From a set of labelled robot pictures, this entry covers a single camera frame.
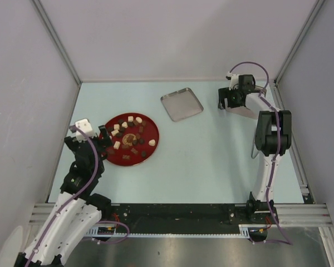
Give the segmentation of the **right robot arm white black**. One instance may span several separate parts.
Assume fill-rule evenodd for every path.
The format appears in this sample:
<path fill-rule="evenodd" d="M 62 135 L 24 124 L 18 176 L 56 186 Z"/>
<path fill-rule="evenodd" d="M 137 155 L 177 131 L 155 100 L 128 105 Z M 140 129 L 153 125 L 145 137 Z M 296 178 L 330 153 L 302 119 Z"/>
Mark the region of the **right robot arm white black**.
<path fill-rule="evenodd" d="M 226 76 L 229 86 L 218 90 L 218 108 L 231 111 L 245 108 L 257 116 L 253 145 L 259 152 L 259 168 L 254 189 L 245 207 L 238 211 L 252 223 L 266 223 L 276 215 L 273 187 L 279 163 L 292 143 L 292 114 L 274 107 L 256 86 L 253 75 Z"/>

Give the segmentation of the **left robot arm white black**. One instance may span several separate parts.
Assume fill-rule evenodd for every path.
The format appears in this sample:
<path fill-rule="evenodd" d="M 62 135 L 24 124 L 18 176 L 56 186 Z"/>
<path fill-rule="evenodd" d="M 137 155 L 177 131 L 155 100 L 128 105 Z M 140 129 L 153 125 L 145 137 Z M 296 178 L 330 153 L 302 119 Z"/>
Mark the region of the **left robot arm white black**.
<path fill-rule="evenodd" d="M 58 198 L 34 240 L 19 253 L 15 266 L 64 266 L 74 248 L 97 222 L 111 218 L 111 200 L 93 190 L 105 171 L 111 137 L 104 125 L 99 134 L 88 120 L 71 126 L 74 137 L 64 139 L 74 161 L 63 180 Z"/>

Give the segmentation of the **red round plate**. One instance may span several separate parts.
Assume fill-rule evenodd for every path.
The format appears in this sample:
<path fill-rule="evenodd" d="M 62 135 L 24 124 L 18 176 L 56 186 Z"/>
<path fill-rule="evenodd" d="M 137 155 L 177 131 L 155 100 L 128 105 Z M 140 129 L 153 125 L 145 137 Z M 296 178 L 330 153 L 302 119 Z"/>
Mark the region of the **red round plate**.
<path fill-rule="evenodd" d="M 142 123 L 129 122 L 129 116 L 141 117 Z M 157 124 L 148 116 L 128 112 L 111 118 L 105 127 L 112 140 L 112 146 L 107 150 L 109 155 L 107 161 L 117 166 L 135 166 L 152 156 L 160 139 Z M 154 139 L 155 146 L 150 146 L 149 141 Z M 141 152 L 145 151 L 146 156 L 142 157 Z M 124 160 L 123 155 L 129 155 L 130 160 Z"/>

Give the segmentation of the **pink square tin box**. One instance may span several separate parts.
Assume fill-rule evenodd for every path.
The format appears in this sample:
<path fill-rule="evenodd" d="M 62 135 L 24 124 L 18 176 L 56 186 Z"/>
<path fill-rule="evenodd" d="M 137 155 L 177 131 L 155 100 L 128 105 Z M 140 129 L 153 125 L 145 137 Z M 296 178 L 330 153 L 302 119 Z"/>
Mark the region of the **pink square tin box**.
<path fill-rule="evenodd" d="M 236 108 L 229 108 L 227 107 L 225 109 L 226 111 L 236 114 L 236 115 L 240 115 L 243 117 L 247 117 L 247 118 L 251 118 L 256 120 L 258 118 L 258 115 L 255 114 L 252 110 L 246 108 L 246 107 L 236 107 Z"/>

